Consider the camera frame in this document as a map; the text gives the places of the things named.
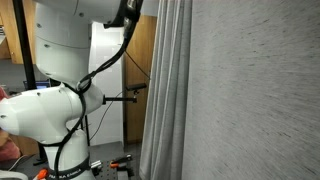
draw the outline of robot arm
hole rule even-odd
[[[76,127],[68,131],[66,122],[79,117],[80,122],[84,114],[102,105],[103,94],[91,84],[91,79],[115,63],[125,51],[139,19],[142,0],[36,2],[37,66],[43,74],[62,84],[26,91],[1,101],[0,127],[45,146],[53,172],[49,178],[92,180],[94,177],[86,168],[89,155],[85,133]],[[125,33],[119,52],[88,73],[93,21],[105,27],[124,26]]]

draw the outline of metal rod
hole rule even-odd
[[[22,60],[27,78],[28,90],[36,89],[36,79],[33,71],[31,50],[28,38],[28,30],[24,15],[22,0],[13,0],[13,7],[16,16]]]
[[[103,99],[104,102],[106,101],[132,101],[133,103],[137,102],[136,98],[118,98],[118,97],[105,97]]]
[[[87,143],[88,143],[88,146],[90,146],[88,116],[85,115],[84,118],[85,118],[86,133],[87,133]]]

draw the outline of black pole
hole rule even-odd
[[[88,116],[87,116],[87,115],[85,115],[84,117],[85,117],[85,124],[86,124],[87,143],[88,143],[88,146],[90,146]]]
[[[16,16],[18,34],[20,39],[22,59],[27,78],[27,90],[37,89],[36,79],[33,71],[31,50],[28,38],[28,30],[22,0],[13,0],[13,8]],[[43,146],[38,143],[40,160],[35,165],[42,164],[47,161],[46,153]]]

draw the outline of wooden door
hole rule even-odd
[[[128,54],[150,76],[154,38],[157,18],[141,16],[134,35],[127,49]],[[149,79],[139,68],[125,55],[125,85],[146,83],[149,87]],[[140,90],[137,96],[138,103],[126,103],[126,140],[128,143],[140,142],[143,137],[144,119],[148,98],[148,87]],[[126,92],[126,97],[132,97],[132,92]]]
[[[25,17],[28,28],[28,35],[32,61],[35,62],[34,58],[34,14],[35,14],[35,3],[32,0],[23,0]],[[11,55],[12,63],[23,64],[20,40],[18,35],[18,28],[16,23],[16,17],[13,8],[12,0],[0,0],[0,14],[2,17],[2,24],[7,37],[8,47]]]

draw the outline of gray curtain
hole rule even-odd
[[[191,31],[175,33],[181,8]],[[143,179],[319,179],[319,12],[319,0],[162,1]]]
[[[140,161],[144,180],[181,179],[191,1],[160,1]]]

